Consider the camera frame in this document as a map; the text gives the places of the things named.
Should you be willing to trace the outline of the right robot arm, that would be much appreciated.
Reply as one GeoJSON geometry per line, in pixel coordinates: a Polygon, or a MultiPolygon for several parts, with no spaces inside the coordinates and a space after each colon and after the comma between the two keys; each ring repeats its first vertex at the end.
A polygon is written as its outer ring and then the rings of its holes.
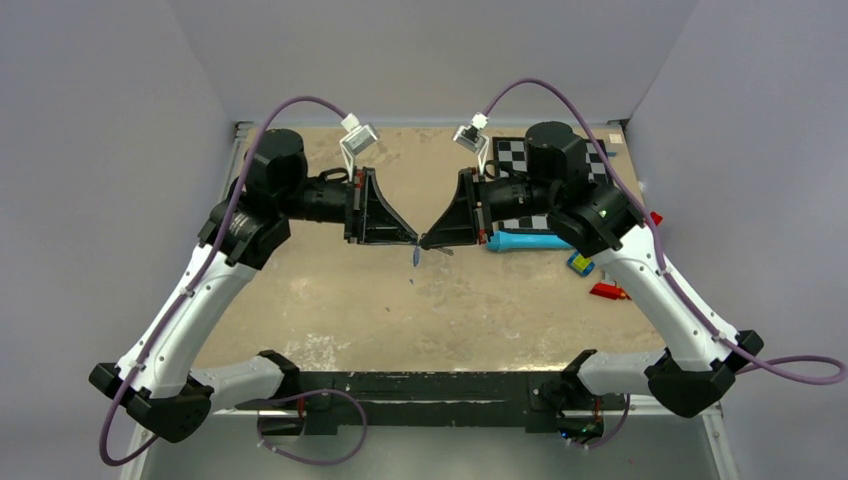
{"type": "Polygon", "coordinates": [[[684,418],[718,402],[762,349],[760,336],[716,316],[685,280],[672,277],[649,216],[622,189],[590,179],[586,142],[569,125],[531,126],[524,152],[525,168],[507,177],[489,181],[479,169],[462,169],[452,204],[421,247],[474,245],[494,222],[545,216],[551,231],[623,287],[665,343],[637,354],[582,352],[564,369],[564,399],[584,407],[605,394],[650,395],[684,418]]]}

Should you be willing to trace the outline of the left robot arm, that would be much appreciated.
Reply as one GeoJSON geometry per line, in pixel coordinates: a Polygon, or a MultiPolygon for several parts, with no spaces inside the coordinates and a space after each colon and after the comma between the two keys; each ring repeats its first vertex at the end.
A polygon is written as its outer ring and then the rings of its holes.
{"type": "Polygon", "coordinates": [[[292,405],[298,367],[265,350],[226,367],[194,361],[230,303],[291,235],[294,220],[335,223],[358,245],[413,245],[417,233],[388,204],[372,168],[308,172],[302,137],[288,129],[260,139],[244,184],[233,184],[199,234],[183,278],[140,340],[90,382],[138,424],[171,443],[211,414],[246,402],[292,405]]]}

